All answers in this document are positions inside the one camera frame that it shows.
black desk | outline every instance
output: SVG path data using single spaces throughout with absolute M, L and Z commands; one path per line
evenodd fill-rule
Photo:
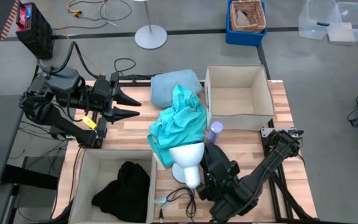
M 0 184 L 16 183 L 56 189 L 57 177 L 6 164 L 23 115 L 19 108 L 20 97 L 0 96 Z

purple cap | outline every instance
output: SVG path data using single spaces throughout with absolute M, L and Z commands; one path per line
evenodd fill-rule
M 218 133 L 220 133 L 222 130 L 223 130 L 223 124 L 222 124 L 222 123 L 220 123 L 219 121 L 215 121 L 215 122 L 212 123 L 212 125 L 211 125 L 211 131 L 212 131 L 213 133 L 218 134 Z

green fabric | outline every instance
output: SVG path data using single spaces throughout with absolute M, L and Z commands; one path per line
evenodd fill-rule
M 161 111 L 158 120 L 150 125 L 147 139 L 165 167 L 173 164 L 170 148 L 204 141 L 205 109 L 200 98 L 191 94 L 186 87 L 177 85 L 172 106 Z

blue bin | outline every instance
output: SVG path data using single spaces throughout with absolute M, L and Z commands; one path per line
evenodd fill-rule
M 236 45 L 246 45 L 258 47 L 267 34 L 267 28 L 261 33 L 253 32 L 239 32 L 230 30 L 230 3 L 234 0 L 227 0 L 227 15 L 226 15 L 226 43 Z M 262 7 L 265 11 L 265 3 L 262 1 Z

yellow tag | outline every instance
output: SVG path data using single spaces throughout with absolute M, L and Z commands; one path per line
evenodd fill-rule
M 83 116 L 82 121 L 86 125 L 88 125 L 90 128 L 92 128 L 92 129 L 96 128 L 96 124 L 91 119 L 89 119 L 87 116 Z

